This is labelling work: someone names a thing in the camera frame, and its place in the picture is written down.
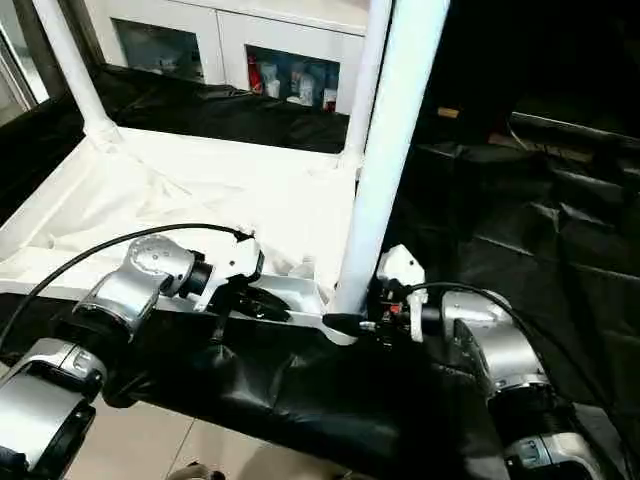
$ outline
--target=red bottle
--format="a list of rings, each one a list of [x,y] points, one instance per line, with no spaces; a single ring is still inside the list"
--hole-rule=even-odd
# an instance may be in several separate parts
[[[253,93],[262,93],[262,78],[256,64],[256,57],[249,55],[247,57],[249,63],[249,88]]]

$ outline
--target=wrinkled black fabric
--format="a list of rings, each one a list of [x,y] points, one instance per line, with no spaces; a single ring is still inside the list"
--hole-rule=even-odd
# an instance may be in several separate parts
[[[404,243],[432,280],[509,299],[592,379],[640,454],[640,159],[591,164],[496,146],[416,144],[386,246]],[[597,403],[535,335],[555,385]]]
[[[1,294],[0,311],[21,298]],[[37,298],[3,361],[52,335],[52,316],[72,305]],[[422,347],[338,347],[318,331],[245,320],[228,321],[219,344],[215,323],[154,312],[120,352],[107,403],[154,403],[379,478],[507,478],[475,378],[432,363]]]
[[[229,87],[113,68],[96,84],[123,126],[326,152],[341,150],[346,131],[344,116]],[[81,127],[65,97],[0,129],[2,220],[73,149]],[[385,239],[385,246],[404,243],[429,279],[500,292],[546,326],[596,382],[636,448],[639,185],[639,164],[628,156],[587,165],[414,142]],[[18,300],[0,295],[0,323]],[[2,360],[15,361],[68,306],[37,299]],[[456,365],[439,365],[415,345],[392,353],[364,343],[339,348],[317,332],[248,321],[229,322],[220,345],[209,341],[212,321],[154,313],[122,352],[107,401],[144,400],[381,477],[428,469],[447,478],[504,478],[475,381]],[[562,354],[544,338],[533,340],[562,392],[593,403]]]
[[[313,112],[230,87],[194,86],[104,68],[95,83],[122,126],[323,152],[342,150],[347,118]],[[6,219],[82,138],[70,97],[50,101],[0,129]],[[20,297],[0,295],[0,326]],[[38,298],[1,359],[15,362],[70,302]],[[105,399],[143,400],[381,478],[447,472],[448,478],[505,478],[500,446],[475,380],[433,364],[405,345],[389,353],[359,343],[340,348],[306,329],[227,323],[155,312],[121,352]],[[167,356],[166,352],[175,352]]]

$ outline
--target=cabinet door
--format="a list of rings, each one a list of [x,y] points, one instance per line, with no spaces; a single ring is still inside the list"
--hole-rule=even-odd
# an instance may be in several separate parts
[[[270,76],[278,72],[279,89],[286,88],[292,94],[281,92],[279,97],[295,100],[299,86],[290,83],[297,83],[298,79],[291,77],[299,76],[302,70],[305,76],[313,77],[310,83],[316,90],[325,87],[337,90],[336,111],[351,112],[363,37],[222,11],[218,11],[218,26],[227,83],[250,90],[250,68],[258,69],[268,63]],[[249,59],[260,65],[249,67]],[[318,78],[322,73],[316,74],[323,69],[324,80]],[[264,75],[262,77],[265,84],[268,83]],[[336,85],[319,85],[324,81]],[[315,96],[322,98],[322,91]]]
[[[85,0],[107,63],[224,83],[215,11],[169,0]]]

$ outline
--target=shelf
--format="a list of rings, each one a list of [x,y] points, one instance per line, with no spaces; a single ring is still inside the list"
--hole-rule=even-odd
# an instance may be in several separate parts
[[[369,0],[171,0],[363,36]]]

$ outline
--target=black cable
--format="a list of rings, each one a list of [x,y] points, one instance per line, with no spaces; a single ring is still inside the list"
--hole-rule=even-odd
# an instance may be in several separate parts
[[[631,465],[628,448],[624,442],[620,442],[620,451],[622,452],[622,459],[624,460],[624,469],[627,474],[627,480],[635,480],[637,478],[635,474],[636,469]]]
[[[618,436],[620,437],[620,440],[621,440],[622,444],[625,446],[626,451],[633,456],[634,463],[635,464],[640,464],[640,459],[638,458],[638,455],[635,452],[635,450],[632,448],[632,445],[633,445],[632,442],[630,442],[626,438],[626,436],[622,434],[622,430],[617,425],[615,417],[613,416],[613,413],[612,413],[612,409],[611,409],[611,407],[609,405],[609,401],[600,393],[600,391],[596,387],[595,383],[591,380],[589,375],[587,373],[585,373],[585,371],[582,369],[580,364],[573,358],[573,356],[571,355],[569,350],[567,350],[567,348],[562,343],[560,343],[551,332],[549,332],[545,328],[541,327],[537,323],[534,323],[534,322],[527,323],[527,322],[525,322],[524,319],[522,318],[522,316],[520,314],[518,314],[518,312],[513,307],[511,307],[507,302],[505,302],[503,299],[501,299],[500,297],[498,297],[494,293],[488,292],[486,290],[483,290],[480,287],[476,287],[476,286],[469,285],[469,284],[466,284],[466,283],[459,283],[459,282],[425,282],[425,283],[419,283],[417,285],[411,285],[409,287],[406,287],[404,289],[404,291],[406,292],[407,295],[409,295],[412,292],[415,292],[416,290],[422,290],[422,289],[428,290],[429,288],[443,288],[443,289],[451,289],[451,290],[462,290],[462,291],[476,293],[476,294],[480,295],[481,297],[486,298],[487,300],[489,300],[489,301],[495,303],[496,305],[498,305],[509,316],[511,316],[511,318],[514,321],[514,323],[522,330],[522,332],[525,334],[525,336],[527,337],[527,339],[529,341],[531,341],[531,338],[530,338],[531,337],[531,332],[529,330],[529,327],[532,327],[533,330],[535,330],[541,337],[543,337],[545,340],[547,340],[549,343],[551,343],[555,348],[557,348],[560,351],[560,353],[564,356],[565,360],[567,360],[571,364],[571,366],[573,367],[575,372],[578,374],[580,379],[586,385],[586,387],[589,390],[589,392],[591,393],[591,395],[595,398],[595,400],[598,403],[598,405],[600,406],[600,408],[602,408],[602,410],[605,412],[605,414],[609,417],[609,420],[611,421],[611,424],[613,425],[613,427],[618,432]],[[546,367],[546,365],[544,365],[544,362],[543,362],[542,359],[540,359],[540,362],[543,363],[543,367],[544,367],[545,371],[549,372],[549,369]]]
[[[133,240],[133,239],[142,237],[144,235],[151,235],[153,233],[167,232],[169,230],[187,230],[187,229],[195,229],[195,228],[230,233],[231,235],[236,237],[236,240],[238,241],[247,240],[248,238],[251,238],[251,235],[243,233],[240,230],[236,230],[229,227],[223,227],[221,225],[213,225],[209,223],[174,223],[172,225],[163,225],[161,227],[147,228],[145,230],[140,230],[138,232],[128,233],[126,235],[122,235],[120,237],[113,238],[107,242],[101,243],[100,245],[96,245],[95,247],[92,247],[89,250],[82,252],[80,255],[73,257],[64,265],[58,267],[51,274],[49,274],[47,278],[45,278],[38,285],[36,285],[25,298],[22,299],[22,301],[18,305],[18,308],[16,308],[16,310],[13,312],[13,315],[11,315],[6,325],[4,326],[4,329],[2,330],[2,335],[0,335],[0,352],[2,352],[2,347],[7,340],[7,337],[11,333],[13,326],[16,324],[16,322],[20,318],[20,315],[22,314],[22,312],[29,306],[29,304],[33,301],[33,299],[40,292],[42,292],[42,290],[47,288],[47,286],[49,286],[51,282],[53,282],[56,278],[58,278],[64,272],[69,270],[71,267],[82,262],[83,260],[90,257],[94,253],[104,250],[105,248],[109,248],[114,245],[117,245],[118,243],[127,242],[129,240]]]

